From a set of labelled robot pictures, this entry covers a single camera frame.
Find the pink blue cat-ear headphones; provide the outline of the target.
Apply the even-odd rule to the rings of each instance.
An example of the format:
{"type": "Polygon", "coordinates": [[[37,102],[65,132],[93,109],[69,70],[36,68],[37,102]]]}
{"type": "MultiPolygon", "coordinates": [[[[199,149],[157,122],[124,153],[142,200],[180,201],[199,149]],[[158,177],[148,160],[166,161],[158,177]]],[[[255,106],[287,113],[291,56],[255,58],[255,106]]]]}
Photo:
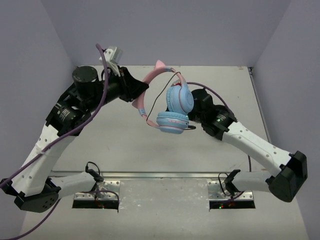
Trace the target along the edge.
{"type": "Polygon", "coordinates": [[[188,114],[194,108],[194,98],[185,78],[180,72],[158,60],[154,69],[144,77],[143,82],[149,85],[158,75],[166,72],[172,72],[178,77],[166,91],[167,111],[159,112],[156,122],[151,121],[144,106],[145,93],[135,99],[132,106],[138,110],[148,126],[164,133],[182,134],[189,127],[188,114]]]}

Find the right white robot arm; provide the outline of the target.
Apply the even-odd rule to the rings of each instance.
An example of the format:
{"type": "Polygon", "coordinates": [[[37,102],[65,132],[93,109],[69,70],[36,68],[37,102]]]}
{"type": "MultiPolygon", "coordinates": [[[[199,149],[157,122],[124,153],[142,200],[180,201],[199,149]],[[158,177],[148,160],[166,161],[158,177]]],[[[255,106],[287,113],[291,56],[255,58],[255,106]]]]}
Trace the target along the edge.
{"type": "Polygon", "coordinates": [[[307,157],[301,151],[291,153],[276,147],[254,134],[232,111],[213,103],[207,91],[195,89],[193,110],[188,114],[191,121],[200,123],[211,137],[230,144],[264,167],[264,171],[247,172],[233,170],[224,180],[231,194],[254,190],[270,192],[283,202],[290,203],[308,178],[307,157]]]}

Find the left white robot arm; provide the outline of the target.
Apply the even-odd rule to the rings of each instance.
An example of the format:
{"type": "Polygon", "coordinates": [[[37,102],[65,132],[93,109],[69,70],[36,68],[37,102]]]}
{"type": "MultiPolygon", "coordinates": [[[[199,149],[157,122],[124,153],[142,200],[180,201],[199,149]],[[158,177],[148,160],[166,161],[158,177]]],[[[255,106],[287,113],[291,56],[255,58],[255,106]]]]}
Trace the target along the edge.
{"type": "Polygon", "coordinates": [[[88,167],[66,177],[50,177],[50,173],[68,145],[93,120],[95,111],[115,99],[132,102],[148,89],[148,84],[135,79],[126,67],[119,67],[118,71],[107,68],[103,71],[105,79],[100,80],[92,66],[73,70],[73,83],[50,111],[19,173],[0,182],[4,193],[15,197],[20,210],[43,213],[61,198],[79,192],[93,193],[103,183],[103,177],[88,167]]]}

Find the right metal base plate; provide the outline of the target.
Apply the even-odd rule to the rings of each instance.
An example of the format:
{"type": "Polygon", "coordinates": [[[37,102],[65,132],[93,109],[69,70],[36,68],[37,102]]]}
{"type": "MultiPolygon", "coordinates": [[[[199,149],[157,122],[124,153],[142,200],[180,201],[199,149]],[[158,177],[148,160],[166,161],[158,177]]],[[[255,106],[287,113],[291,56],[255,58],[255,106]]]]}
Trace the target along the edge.
{"type": "Polygon", "coordinates": [[[224,189],[225,184],[222,180],[219,182],[217,178],[207,180],[208,199],[210,201],[227,201],[233,199],[234,201],[253,201],[254,195],[252,191],[236,192],[231,194],[224,189]]]}

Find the metal base plate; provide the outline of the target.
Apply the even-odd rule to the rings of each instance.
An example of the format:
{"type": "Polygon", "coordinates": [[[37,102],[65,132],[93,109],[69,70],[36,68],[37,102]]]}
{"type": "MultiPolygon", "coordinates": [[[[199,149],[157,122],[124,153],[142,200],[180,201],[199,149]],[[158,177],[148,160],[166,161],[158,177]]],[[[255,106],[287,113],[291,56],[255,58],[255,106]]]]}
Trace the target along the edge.
{"type": "Polygon", "coordinates": [[[120,180],[104,180],[97,183],[90,193],[77,192],[75,201],[117,201],[120,198],[120,180]]]}
{"type": "Polygon", "coordinates": [[[252,191],[236,192],[231,194],[224,189],[225,184],[222,180],[219,182],[217,178],[207,180],[208,199],[210,201],[227,201],[233,199],[234,201],[253,201],[254,195],[252,191]]]}

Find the metal table rail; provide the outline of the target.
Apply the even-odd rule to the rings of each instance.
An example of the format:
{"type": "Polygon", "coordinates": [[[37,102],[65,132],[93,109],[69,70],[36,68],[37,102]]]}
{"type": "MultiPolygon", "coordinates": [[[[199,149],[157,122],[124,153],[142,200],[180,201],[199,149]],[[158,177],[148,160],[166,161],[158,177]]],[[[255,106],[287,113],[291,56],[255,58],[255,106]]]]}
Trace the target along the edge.
{"type": "MultiPolygon", "coordinates": [[[[66,177],[80,174],[80,171],[54,171],[49,174],[50,177],[66,177]]],[[[267,171],[247,172],[241,171],[247,175],[262,175],[263,177],[271,176],[267,171]]],[[[174,171],[102,171],[101,176],[107,179],[180,179],[180,178],[196,178],[196,179],[212,179],[218,178],[219,172],[174,172],[174,171]]]]}

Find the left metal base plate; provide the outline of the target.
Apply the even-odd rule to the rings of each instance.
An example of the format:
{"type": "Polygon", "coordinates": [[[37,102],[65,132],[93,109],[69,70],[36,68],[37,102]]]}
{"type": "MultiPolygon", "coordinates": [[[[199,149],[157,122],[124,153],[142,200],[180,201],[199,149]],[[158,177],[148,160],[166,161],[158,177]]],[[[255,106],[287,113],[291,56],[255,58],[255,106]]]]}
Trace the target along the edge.
{"type": "Polygon", "coordinates": [[[120,198],[120,180],[104,180],[97,183],[90,193],[77,192],[75,201],[117,201],[120,198]]]}

